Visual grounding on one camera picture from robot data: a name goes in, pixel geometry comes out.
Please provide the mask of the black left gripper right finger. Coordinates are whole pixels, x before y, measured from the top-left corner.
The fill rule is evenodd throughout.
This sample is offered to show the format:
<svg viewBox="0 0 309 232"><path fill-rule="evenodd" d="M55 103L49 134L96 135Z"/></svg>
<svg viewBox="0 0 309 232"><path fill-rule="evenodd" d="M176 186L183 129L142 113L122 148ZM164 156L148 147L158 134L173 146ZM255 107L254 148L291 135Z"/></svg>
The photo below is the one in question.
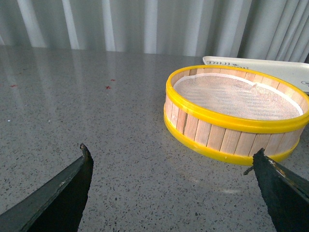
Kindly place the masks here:
<svg viewBox="0 0 309 232"><path fill-rule="evenodd" d="M278 232L309 230L309 182L264 154L253 155L254 170L267 211Z"/></svg>

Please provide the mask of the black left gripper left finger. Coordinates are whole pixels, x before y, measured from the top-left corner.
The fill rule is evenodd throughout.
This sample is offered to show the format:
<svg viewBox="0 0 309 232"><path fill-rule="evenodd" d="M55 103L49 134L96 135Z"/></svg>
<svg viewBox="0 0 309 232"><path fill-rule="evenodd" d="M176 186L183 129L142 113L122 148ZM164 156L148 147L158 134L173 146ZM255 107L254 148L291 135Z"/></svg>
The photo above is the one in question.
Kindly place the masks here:
<svg viewBox="0 0 309 232"><path fill-rule="evenodd" d="M94 161L84 145L76 161L0 216L2 232L76 232L88 199Z"/></svg>

